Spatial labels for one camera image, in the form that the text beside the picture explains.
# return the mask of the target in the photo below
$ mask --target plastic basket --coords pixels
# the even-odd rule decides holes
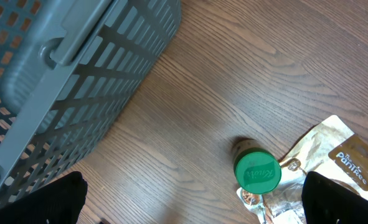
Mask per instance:
[[[179,0],[0,1],[0,208],[94,150],[180,20]]]

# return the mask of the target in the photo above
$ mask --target brown label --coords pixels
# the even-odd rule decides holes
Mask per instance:
[[[367,144],[353,135],[328,155],[362,190],[368,191]]]

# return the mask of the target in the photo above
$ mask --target perforated basket wall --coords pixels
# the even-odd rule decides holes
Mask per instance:
[[[0,1],[0,85],[44,1]],[[91,153],[176,33],[179,0],[120,0],[0,189],[0,208]],[[0,97],[0,143],[13,125]]]

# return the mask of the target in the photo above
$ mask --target basket handle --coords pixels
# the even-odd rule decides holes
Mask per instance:
[[[76,0],[61,26],[67,31],[50,58],[59,65],[68,65],[111,0]]]

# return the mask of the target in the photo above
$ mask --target black object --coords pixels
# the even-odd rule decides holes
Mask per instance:
[[[308,172],[301,199],[307,224],[368,223],[368,200],[317,172]]]
[[[0,209],[0,223],[76,223],[86,194],[81,173],[71,172]]]

